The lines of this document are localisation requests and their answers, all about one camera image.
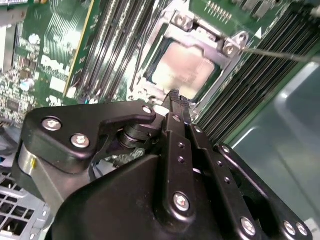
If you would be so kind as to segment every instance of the silver screw head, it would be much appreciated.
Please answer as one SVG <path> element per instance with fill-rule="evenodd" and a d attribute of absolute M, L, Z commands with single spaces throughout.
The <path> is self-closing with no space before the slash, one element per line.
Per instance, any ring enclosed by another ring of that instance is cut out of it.
<path fill-rule="evenodd" d="M 177 115 L 173 115 L 172 116 L 172 118 L 174 119 L 174 120 L 176 120 L 178 123 L 180 123 L 180 117 L 178 117 Z"/>
<path fill-rule="evenodd" d="M 42 122 L 42 126 L 49 131 L 58 131 L 61 129 L 61 123 L 54 118 L 47 118 Z"/>
<path fill-rule="evenodd" d="M 255 229 L 254 225 L 252 224 L 252 222 L 248 218 L 246 218 L 246 217 L 241 218 L 241 224 L 242 224 L 243 229 L 245 230 L 245 232 L 248 235 L 250 235 L 250 236 L 256 235 L 256 229 Z"/>
<path fill-rule="evenodd" d="M 296 227 L 299 229 L 300 233 L 304 236 L 307 236 L 308 235 L 308 232 L 307 230 L 305 229 L 305 227 L 301 224 L 301 223 L 297 223 L 296 224 Z"/>
<path fill-rule="evenodd" d="M 85 149 L 87 147 L 89 147 L 90 145 L 90 141 L 89 138 L 87 138 L 87 136 L 83 135 L 83 134 L 75 134 L 71 137 L 71 143 L 80 149 Z"/>
<path fill-rule="evenodd" d="M 227 148 L 226 146 L 222 146 L 223 151 L 225 151 L 227 154 L 230 153 L 230 149 Z"/>
<path fill-rule="evenodd" d="M 182 195 L 181 193 L 176 193 L 174 196 L 173 196 L 173 202 L 174 202 L 174 205 L 180 210 L 180 211 L 183 211 L 183 212 L 186 212 L 189 210 L 190 208 L 190 204 L 189 204 L 189 201 L 188 199 Z"/>
<path fill-rule="evenodd" d="M 196 130 L 197 133 L 201 134 L 202 133 L 202 130 L 200 127 L 198 126 L 194 126 L 194 129 Z"/>
<path fill-rule="evenodd" d="M 289 222 L 285 221 L 283 223 L 283 225 L 284 225 L 285 229 L 288 231 L 289 234 L 291 234 L 293 236 L 296 235 L 296 230 L 294 229 L 294 227 Z"/>
<path fill-rule="evenodd" d="M 147 114 L 151 114 L 151 113 L 152 113 L 151 108 L 148 107 L 148 106 L 143 106 L 142 109 L 143 109 L 143 111 L 145 111 Z"/>

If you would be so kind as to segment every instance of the capacitor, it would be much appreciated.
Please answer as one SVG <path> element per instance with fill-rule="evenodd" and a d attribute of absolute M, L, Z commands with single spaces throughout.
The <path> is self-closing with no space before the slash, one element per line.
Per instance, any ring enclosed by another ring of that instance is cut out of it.
<path fill-rule="evenodd" d="M 20 89 L 22 91 L 28 92 L 30 89 L 32 89 L 35 86 L 35 81 L 31 78 L 28 78 L 26 80 L 23 80 L 20 83 Z"/>

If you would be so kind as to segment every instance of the gray metal panel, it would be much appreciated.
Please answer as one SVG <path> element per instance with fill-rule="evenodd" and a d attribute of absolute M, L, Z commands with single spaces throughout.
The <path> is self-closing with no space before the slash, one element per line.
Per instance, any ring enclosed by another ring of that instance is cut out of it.
<path fill-rule="evenodd" d="M 230 144 L 303 221 L 318 225 L 319 76 L 319 65 L 307 65 Z"/>
<path fill-rule="evenodd" d="M 42 230 L 52 222 L 50 209 L 17 187 L 11 173 L 0 173 L 0 239 L 38 240 Z"/>

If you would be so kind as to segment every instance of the cpu socket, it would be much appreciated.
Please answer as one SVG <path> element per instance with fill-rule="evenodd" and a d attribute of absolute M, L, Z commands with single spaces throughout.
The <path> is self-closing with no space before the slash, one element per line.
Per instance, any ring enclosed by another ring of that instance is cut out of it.
<path fill-rule="evenodd" d="M 128 86 L 127 100 L 161 104 L 177 89 L 197 104 L 213 95 L 239 62 L 249 34 L 225 36 L 190 12 L 189 5 L 188 0 L 174 0 L 162 11 L 143 48 L 133 87 Z"/>

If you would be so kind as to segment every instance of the metal grille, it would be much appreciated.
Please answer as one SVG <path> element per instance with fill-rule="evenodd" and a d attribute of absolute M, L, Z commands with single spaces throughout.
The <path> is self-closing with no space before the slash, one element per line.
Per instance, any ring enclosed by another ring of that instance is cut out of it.
<path fill-rule="evenodd" d="M 49 207 L 0 173 L 0 240 L 39 240 L 52 222 Z"/>

